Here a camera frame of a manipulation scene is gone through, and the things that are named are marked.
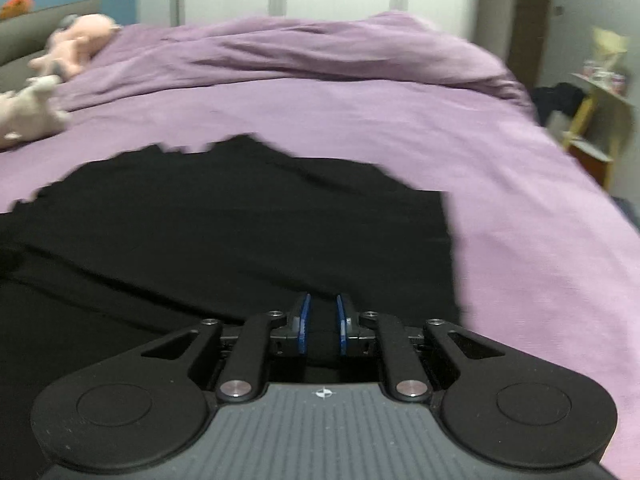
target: orange object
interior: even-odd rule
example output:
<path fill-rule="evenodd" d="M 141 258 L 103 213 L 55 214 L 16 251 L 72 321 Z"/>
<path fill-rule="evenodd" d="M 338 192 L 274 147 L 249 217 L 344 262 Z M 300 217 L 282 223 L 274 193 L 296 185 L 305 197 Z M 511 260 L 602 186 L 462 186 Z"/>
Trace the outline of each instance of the orange object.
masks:
<path fill-rule="evenodd" d="M 0 9 L 0 20 L 15 18 L 21 14 L 31 12 L 33 0 L 9 0 Z"/>

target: purple bedsheet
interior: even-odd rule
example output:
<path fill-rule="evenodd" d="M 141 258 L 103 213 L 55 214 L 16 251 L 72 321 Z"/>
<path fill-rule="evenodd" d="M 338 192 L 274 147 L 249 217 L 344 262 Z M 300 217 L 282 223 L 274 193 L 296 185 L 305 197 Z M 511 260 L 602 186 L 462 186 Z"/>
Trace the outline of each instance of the purple bedsheet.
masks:
<path fill-rule="evenodd" d="M 490 54 L 397 12 L 133 25 L 58 96 L 66 132 L 0 153 L 0 211 L 91 160 L 241 132 L 449 192 L 466 325 L 603 384 L 604 465 L 640 478 L 640 237 Z"/>

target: metal screw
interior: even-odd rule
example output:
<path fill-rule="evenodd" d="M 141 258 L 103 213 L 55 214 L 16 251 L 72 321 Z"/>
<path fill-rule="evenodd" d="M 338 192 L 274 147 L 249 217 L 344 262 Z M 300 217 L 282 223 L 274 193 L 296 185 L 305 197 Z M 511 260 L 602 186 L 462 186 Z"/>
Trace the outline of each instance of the metal screw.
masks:
<path fill-rule="evenodd" d="M 251 385 L 247 381 L 227 381 L 222 383 L 220 391 L 229 397 L 244 397 L 251 391 Z"/>
<path fill-rule="evenodd" d="M 429 387 L 422 381 L 414 381 L 413 379 L 407 381 L 400 381 L 396 386 L 396 390 L 399 394 L 405 397 L 419 397 L 424 395 Z"/>

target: gray headboard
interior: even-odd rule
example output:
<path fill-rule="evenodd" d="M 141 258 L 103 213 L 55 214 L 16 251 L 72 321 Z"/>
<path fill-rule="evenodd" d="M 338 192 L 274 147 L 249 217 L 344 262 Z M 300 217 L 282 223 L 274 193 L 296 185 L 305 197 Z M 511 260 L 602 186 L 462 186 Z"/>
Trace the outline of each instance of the gray headboard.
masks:
<path fill-rule="evenodd" d="M 96 14 L 100 0 L 37 10 L 0 22 L 0 92 L 19 90 L 34 72 L 27 63 L 42 54 L 47 38 L 69 14 Z"/>

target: white stuffed animal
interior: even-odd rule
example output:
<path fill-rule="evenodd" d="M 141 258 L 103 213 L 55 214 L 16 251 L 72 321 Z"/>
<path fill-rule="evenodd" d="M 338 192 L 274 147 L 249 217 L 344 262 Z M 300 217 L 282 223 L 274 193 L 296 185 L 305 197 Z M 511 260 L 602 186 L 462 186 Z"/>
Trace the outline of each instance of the white stuffed animal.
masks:
<path fill-rule="evenodd" d="M 60 133 L 70 115 L 54 110 L 49 98 L 62 81 L 57 75 L 32 77 L 29 86 L 0 94 L 0 150 Z"/>

